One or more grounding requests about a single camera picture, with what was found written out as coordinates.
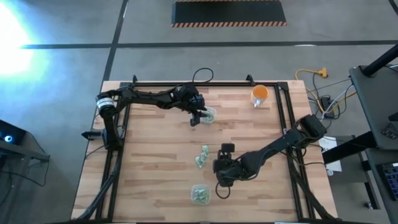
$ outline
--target orange cup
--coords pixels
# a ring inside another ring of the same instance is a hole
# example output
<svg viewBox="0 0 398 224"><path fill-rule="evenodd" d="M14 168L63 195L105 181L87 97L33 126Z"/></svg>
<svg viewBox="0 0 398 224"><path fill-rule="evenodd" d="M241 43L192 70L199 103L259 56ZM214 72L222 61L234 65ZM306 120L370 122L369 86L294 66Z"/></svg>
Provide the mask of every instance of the orange cup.
<svg viewBox="0 0 398 224"><path fill-rule="evenodd" d="M250 100L254 104L254 107L258 107L266 100L268 95L269 91L267 87L256 85L251 92Z"/></svg>

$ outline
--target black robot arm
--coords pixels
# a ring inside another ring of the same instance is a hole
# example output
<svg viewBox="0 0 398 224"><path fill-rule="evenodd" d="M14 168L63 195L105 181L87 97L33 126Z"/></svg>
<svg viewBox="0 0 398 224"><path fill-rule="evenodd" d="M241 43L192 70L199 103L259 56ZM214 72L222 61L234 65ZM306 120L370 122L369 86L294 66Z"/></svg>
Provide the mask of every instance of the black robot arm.
<svg viewBox="0 0 398 224"><path fill-rule="evenodd" d="M255 179L259 173L260 167L263 166L265 161L270 157L290 147L293 149L307 147L310 143L319 140L325 134L326 129L321 122L319 122L318 118L315 117L315 115L306 115L298 120L292 129L287 131L286 134L279 139L276 139L274 142L258 151L246 152L236 159L232 159L231 154L234 152L234 144L222 144L221 150L218 151L217 159L213 161L213 172L216 174L218 180L217 186L232 187L235 180ZM312 202L320 216L323 219L334 219L311 193L295 168L292 171L292 177L302 188L304 194Z"/></svg>
<svg viewBox="0 0 398 224"><path fill-rule="evenodd" d="M113 98L119 97L120 103L114 105ZM155 105L161 109L178 108L192 114L191 126L200 123L200 118L206 115L200 110L206 111L205 99L196 89L193 83L185 83L167 91L158 93L134 90L133 87L122 87L118 90L110 90L100 93L96 97L99 115L104 119L105 129L102 133L106 149L119 150L121 147L117 124L113 116L131 103Z"/></svg>

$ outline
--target black metal frame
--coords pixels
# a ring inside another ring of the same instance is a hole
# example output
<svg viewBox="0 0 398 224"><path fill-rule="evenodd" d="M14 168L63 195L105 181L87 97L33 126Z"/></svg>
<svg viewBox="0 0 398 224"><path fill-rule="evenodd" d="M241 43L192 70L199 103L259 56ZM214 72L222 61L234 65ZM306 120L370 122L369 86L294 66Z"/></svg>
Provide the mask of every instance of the black metal frame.
<svg viewBox="0 0 398 224"><path fill-rule="evenodd" d="M277 100L277 107L278 107L278 112L279 112L279 119L280 119L280 127L282 130L282 134L285 134L285 132L288 130L288 127L286 125L286 120L285 120L285 115L284 115L284 109L282 106L282 98L280 96L280 92L283 91L285 95L285 100L287 103L287 111L289 114L289 119L290 119L290 125L292 126L295 123L295 118L294 118L294 112L293 112L293 107L292 107L292 102L290 99L290 93L289 93L289 87L287 82L254 82L252 77L250 75L247 76L246 78L247 82L242 81L242 82L209 82L209 83L196 83L195 86L254 86L254 85L264 85L271 87L275 90L275 97ZM182 82L150 82L150 83L145 83L145 82L135 82L136 87L171 87L171 86L176 86L182 84ZM130 110L130 105L126 107L126 111ZM117 114L114 117L115 123L118 123L120 117ZM129 113L124 113L124 118L123 118L123 126L127 129L128 126L128 119L129 119ZM111 189L111 195L109 199L109 208L108 208L108 214L106 218L102 218L103 216L103 204L104 204L104 196L106 195L106 191L104 192L103 190L100 191L103 196L100 198L100 203L97 206L96 209L96 215L94 220L71 220L70 223L111 223L113 220L113 213L114 213L114 206L116 203L116 196L117 196L117 190L118 190L118 182L119 182L119 173L121 170L121 159L123 157L123 148L124 148L124 143L126 140L126 135L124 134L121 138L123 147L121 151L118 151L118 155L116 157L116 160L120 162L120 166L118 169L118 173L114 180L112 181L112 189ZM289 155L296 153L297 158L300 162L303 162L303 155L301 153L301 150L295 150L295 149L289 149L287 150L287 153ZM111 171L111 163L112 163L112 158L113 158L113 151L109 150L106 156L106 161L104 165L104 171L103 171L103 178L101 182L101 187L103 187L108 180L109 177L109 172ZM293 198L295 201L295 209L297 213L297 220L303 219L303 210L302 210L302 205L300 202L300 195L299 195L299 188L297 186L296 181L292 178L292 171L291 171L291 166L293 166L293 160L291 157L287 158L287 164L289 166L289 172L291 176L291 181L292 181L292 190L293 190ZM300 174L306 184L308 184L308 179L307 179L307 174L305 172L304 166L300 166ZM311 206L311 203L309 200L306 198L306 203L307 203L307 208L308 208L308 214L310 219L315 219L315 213L313 210L313 207Z"/></svg>

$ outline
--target plastic container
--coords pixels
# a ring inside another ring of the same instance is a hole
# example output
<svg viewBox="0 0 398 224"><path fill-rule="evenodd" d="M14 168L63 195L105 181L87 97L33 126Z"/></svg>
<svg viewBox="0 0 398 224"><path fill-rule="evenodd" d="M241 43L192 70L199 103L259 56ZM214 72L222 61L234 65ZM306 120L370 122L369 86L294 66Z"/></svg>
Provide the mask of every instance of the plastic container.
<svg viewBox="0 0 398 224"><path fill-rule="evenodd" d="M217 110L214 108L211 108L209 106L205 106L205 108L207 109L207 111L201 111L203 114L209 114L212 116L211 119L209 119L209 117L207 118L200 118L200 122L203 124L212 124L212 122L216 119L216 115L217 115Z"/></svg>
<svg viewBox="0 0 398 224"><path fill-rule="evenodd" d="M207 205L210 203L210 192L210 188L207 185L194 185L191 190L191 200L197 205Z"/></svg>

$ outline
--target black floor line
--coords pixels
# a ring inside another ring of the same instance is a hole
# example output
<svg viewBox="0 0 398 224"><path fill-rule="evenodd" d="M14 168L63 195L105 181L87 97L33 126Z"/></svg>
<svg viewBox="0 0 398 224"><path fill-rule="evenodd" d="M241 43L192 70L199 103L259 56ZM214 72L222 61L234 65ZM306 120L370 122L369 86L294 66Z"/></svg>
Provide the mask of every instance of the black floor line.
<svg viewBox="0 0 398 224"><path fill-rule="evenodd" d="M129 0L123 0L123 2L122 2L122 6L120 9L120 13L119 13L118 23L116 24L116 29L115 29L114 35L113 35L111 50L109 51L108 60L106 61L106 66L105 66L105 71L104 71L104 76L102 78L102 82L108 81L111 76L111 70L112 70L112 65L113 65L113 61L114 61L114 56L116 55L116 49L118 46L120 33L122 31L124 16L126 14L128 3L129 3Z"/></svg>
<svg viewBox="0 0 398 224"><path fill-rule="evenodd" d="M398 16L398 6L396 4L396 2L394 0L388 0L392 9L396 12L397 16Z"/></svg>
<svg viewBox="0 0 398 224"><path fill-rule="evenodd" d="M22 49L108 49L108 48L161 49L161 48L174 48L174 47L283 47L283 46L296 46L296 45L348 46L348 45L394 45L394 44L398 44L398 40L169 42L169 43L165 42L165 43L126 43L126 44L33 44L33 45L23 45L21 48Z"/></svg>

